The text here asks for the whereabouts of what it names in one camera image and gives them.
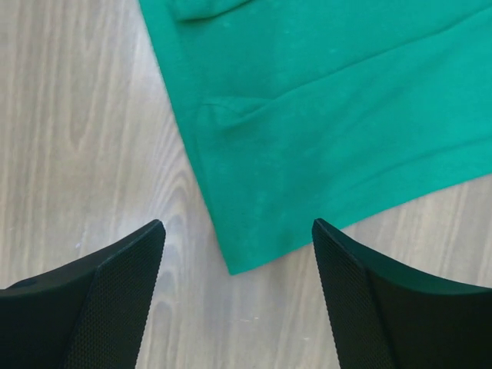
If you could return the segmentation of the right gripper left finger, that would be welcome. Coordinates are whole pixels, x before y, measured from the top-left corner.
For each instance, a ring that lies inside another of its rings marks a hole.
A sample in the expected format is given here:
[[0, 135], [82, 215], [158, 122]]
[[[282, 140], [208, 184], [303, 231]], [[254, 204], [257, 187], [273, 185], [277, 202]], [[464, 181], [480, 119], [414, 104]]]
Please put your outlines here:
[[133, 368], [165, 246], [153, 220], [1, 290], [3, 368]]

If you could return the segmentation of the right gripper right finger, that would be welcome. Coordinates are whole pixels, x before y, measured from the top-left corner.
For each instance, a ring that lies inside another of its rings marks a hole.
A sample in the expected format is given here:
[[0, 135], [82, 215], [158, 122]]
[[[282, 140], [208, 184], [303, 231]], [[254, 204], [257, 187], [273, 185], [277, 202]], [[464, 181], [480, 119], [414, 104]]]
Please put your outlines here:
[[312, 238], [342, 368], [489, 368], [491, 289], [389, 258], [322, 219]]

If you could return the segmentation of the green t shirt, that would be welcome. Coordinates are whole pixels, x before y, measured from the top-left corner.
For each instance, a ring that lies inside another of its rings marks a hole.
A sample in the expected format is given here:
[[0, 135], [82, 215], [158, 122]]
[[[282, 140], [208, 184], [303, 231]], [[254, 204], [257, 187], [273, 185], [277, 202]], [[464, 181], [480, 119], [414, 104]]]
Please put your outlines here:
[[489, 1], [143, 1], [225, 264], [491, 172]]

